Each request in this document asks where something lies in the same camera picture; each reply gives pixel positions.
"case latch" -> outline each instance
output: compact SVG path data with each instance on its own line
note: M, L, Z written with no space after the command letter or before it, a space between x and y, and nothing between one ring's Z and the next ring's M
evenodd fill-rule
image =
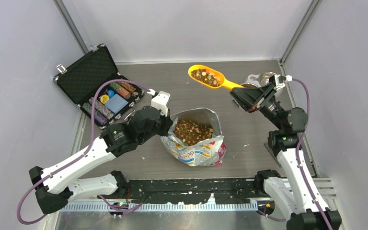
M90 48L91 48L91 50L92 50L93 52L95 52L95 51L97 51L97 50L98 50L98 47L96 47L96 45L91 45L91 46L90 46Z
M61 73L64 74L65 72L67 72L67 69L63 66L63 65L58 65L57 66L57 70Z

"briefcase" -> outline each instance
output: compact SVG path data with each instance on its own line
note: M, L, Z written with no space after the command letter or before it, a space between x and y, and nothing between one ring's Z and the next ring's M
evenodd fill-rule
M125 79L122 76L105 44L92 46L91 51L67 68L58 65L59 74L54 82L65 92L89 118L92 103L98 88L112 79ZM105 86L95 101L95 124L104 129L121 118L144 95L139 87L116 82Z

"black case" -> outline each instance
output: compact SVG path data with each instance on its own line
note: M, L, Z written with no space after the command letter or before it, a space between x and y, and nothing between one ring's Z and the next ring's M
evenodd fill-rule
M98 88L103 83L112 79L127 80L126 77L120 75L105 44L92 46L91 49L92 50L90 52L67 68L62 65L58 65L57 69L60 73L54 77L54 82L89 118L91 117L90 112L88 113L82 105L89 102L89 99L95 95ZM133 86L135 90L134 92L130 92L132 93L132 96L128 99L125 99L117 91L113 90L127 101L128 104L112 118L107 119L105 124L101 124L99 121L95 120L97 126L100 128L106 128L108 125L113 124L116 120L120 119L122 114L132 108L135 103L143 97L143 90L135 85L131 86ZM102 89L99 96L103 95L108 89L110 89L109 86Z

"yellow chip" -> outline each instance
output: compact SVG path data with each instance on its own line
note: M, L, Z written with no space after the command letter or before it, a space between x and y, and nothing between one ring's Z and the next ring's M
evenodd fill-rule
M102 104L105 104L108 100L109 100L109 96L108 95L102 95L99 100L101 101Z

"snack bag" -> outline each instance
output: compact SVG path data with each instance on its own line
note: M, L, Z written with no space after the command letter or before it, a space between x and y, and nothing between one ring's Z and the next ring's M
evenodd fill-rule
M161 137L161 141L171 155L189 166L222 164L226 146L223 143L224 136L217 113L208 108L197 108L174 114L171 116L171 120L173 125L169 129L168 136ZM175 131L183 133L181 129L176 130L179 121L186 121L186 124L189 124L188 121L192 122L190 124L193 125L185 126L184 130L184 132L188 132L188 136L195 136L191 138L192 140L181 140L174 134ZM205 130L208 132L207 139L202 139L205 138L202 135Z

